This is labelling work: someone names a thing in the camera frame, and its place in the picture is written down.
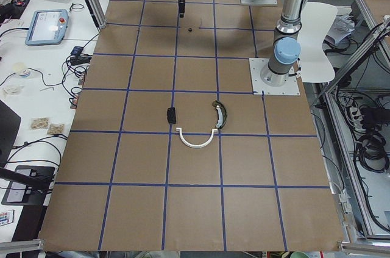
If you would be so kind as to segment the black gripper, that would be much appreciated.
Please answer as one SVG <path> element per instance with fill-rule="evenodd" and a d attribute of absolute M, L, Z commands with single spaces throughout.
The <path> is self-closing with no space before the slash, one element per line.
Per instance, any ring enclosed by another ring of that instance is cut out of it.
<path fill-rule="evenodd" d="M 185 17 L 185 4 L 186 0 L 178 0 L 178 6 L 179 6 L 179 18 L 184 18 Z"/>

